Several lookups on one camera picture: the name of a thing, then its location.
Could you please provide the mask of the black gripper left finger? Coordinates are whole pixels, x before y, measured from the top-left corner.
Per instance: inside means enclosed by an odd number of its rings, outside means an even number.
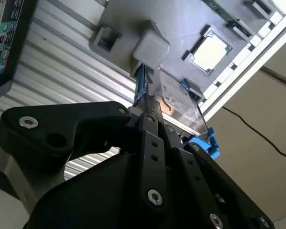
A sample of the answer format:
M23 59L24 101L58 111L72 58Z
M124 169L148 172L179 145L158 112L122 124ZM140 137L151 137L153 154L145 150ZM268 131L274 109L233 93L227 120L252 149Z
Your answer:
M124 154L165 160L155 117L97 102L14 107L0 118L0 172L29 213L52 189Z

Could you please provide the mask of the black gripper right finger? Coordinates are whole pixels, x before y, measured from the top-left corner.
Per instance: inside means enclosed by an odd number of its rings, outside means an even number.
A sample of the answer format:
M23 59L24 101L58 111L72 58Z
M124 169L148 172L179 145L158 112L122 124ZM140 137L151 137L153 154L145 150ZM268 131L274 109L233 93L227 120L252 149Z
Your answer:
M274 228L269 217L198 144L182 145L176 131L164 124L160 104L150 95L147 111L157 119L165 158L181 184L175 197L182 222L193 207L199 229Z

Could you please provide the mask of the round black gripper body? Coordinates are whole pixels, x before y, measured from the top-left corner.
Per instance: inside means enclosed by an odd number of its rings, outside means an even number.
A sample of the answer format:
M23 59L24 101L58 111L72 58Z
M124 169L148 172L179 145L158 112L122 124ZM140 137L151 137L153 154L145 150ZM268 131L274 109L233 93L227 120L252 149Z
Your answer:
M117 155L38 201L28 229L203 229L194 200L173 187L163 156Z

